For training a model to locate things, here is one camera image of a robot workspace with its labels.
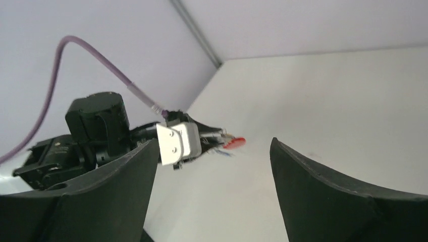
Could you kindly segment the red tag keyring with chain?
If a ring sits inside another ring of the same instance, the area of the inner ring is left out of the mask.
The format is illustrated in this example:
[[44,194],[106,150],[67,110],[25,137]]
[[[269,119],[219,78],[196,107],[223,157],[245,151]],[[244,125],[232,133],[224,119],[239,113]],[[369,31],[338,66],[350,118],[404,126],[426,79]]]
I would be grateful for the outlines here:
[[224,131],[206,133],[201,135],[203,145],[211,149],[236,149],[246,144],[244,137],[236,137]]

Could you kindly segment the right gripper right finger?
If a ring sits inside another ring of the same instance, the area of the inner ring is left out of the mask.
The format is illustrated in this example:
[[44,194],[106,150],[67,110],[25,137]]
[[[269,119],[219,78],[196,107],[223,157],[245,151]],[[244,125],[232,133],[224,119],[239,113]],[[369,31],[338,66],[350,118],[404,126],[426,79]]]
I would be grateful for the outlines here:
[[427,196],[373,185],[270,145],[289,241],[427,241]]

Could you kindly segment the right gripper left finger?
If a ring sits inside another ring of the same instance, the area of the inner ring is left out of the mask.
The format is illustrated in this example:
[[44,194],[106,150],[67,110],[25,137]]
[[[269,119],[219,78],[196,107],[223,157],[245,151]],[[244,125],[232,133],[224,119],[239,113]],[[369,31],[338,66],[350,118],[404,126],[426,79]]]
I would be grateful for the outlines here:
[[156,139],[44,191],[1,195],[1,241],[151,241]]

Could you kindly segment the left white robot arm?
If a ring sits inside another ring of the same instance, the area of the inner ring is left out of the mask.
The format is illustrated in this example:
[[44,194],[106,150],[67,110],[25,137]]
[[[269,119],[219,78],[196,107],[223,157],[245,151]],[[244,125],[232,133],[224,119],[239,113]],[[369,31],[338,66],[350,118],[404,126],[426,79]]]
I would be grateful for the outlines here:
[[40,141],[12,171],[35,190],[75,178],[157,138],[157,122],[130,129],[122,96],[100,92],[75,99],[65,120],[69,134]]

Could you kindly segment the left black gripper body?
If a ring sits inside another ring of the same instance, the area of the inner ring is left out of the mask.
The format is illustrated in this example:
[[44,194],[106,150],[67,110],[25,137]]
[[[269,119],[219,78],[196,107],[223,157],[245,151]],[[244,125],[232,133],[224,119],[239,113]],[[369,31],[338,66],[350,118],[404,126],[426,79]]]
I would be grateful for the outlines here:
[[199,140],[201,143],[201,154],[194,157],[182,158],[179,162],[173,164],[173,169],[182,169],[183,164],[191,163],[207,153],[209,150],[220,146],[220,141],[215,135],[219,135],[223,130],[220,128],[210,127],[193,119],[188,113],[181,110],[167,111],[167,126],[172,127],[180,123],[189,122],[196,124],[198,129]]

